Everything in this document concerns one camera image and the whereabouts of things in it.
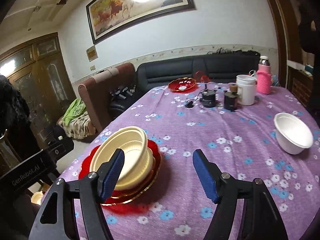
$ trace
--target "door glass panel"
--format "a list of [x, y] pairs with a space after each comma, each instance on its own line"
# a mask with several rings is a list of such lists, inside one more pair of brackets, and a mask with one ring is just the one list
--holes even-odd
[[39, 57], [57, 50], [58, 50], [58, 46], [57, 46], [57, 40], [55, 37], [46, 41], [41, 41], [37, 44], [37, 51], [38, 51]]
[[30, 109], [30, 120], [44, 141], [48, 136], [46, 130], [50, 126], [50, 119], [44, 110], [41, 94], [32, 73], [29, 72], [16, 79], [13, 85], [20, 91], [22, 97], [27, 102]]
[[47, 64], [47, 71], [50, 78], [51, 87], [54, 91], [57, 101], [65, 112], [71, 104], [71, 98], [68, 98], [67, 92], [63, 86], [63, 77], [61, 69], [63, 68], [59, 59], [53, 59]]
[[21, 65], [32, 61], [31, 47], [26, 48], [0, 63], [0, 74], [9, 76]]

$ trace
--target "metal screw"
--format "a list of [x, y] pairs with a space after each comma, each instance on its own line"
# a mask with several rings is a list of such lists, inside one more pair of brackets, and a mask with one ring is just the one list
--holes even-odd
[[255, 182], [256, 184], [258, 184], [258, 185], [261, 185], [261, 184], [263, 183], [262, 179], [260, 179], [260, 178], [256, 178], [256, 179], [254, 180], [254, 182]]
[[62, 179], [62, 178], [58, 178], [58, 179], [56, 179], [56, 184], [57, 185], [60, 185], [61, 183], [63, 183], [64, 182], [64, 179]]
[[93, 179], [93, 178], [95, 178], [97, 176], [97, 173], [95, 173], [94, 171], [93, 172], [90, 172], [89, 174], [88, 174], [88, 178], [89, 179]]
[[230, 178], [230, 174], [227, 172], [224, 172], [221, 174], [221, 177], [223, 177], [224, 179], [229, 179]]

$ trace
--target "ceiling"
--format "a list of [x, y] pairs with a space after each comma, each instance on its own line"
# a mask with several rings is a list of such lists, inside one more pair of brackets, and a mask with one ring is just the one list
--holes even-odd
[[26, 33], [61, 24], [83, 0], [16, 0], [0, 25], [0, 35]]

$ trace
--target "green cloth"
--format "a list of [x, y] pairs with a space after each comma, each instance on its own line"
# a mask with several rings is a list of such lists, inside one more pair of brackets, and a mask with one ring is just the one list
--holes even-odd
[[62, 121], [65, 123], [65, 125], [69, 125], [69, 123], [81, 116], [85, 112], [85, 104], [84, 102], [80, 99], [77, 98], [75, 101], [71, 103], [69, 108], [66, 110], [66, 113], [64, 114]]

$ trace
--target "framed painting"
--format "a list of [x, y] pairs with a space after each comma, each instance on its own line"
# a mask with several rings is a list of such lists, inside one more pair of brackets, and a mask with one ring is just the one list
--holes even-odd
[[93, 44], [139, 22], [194, 8], [192, 0], [93, 0], [87, 5]]

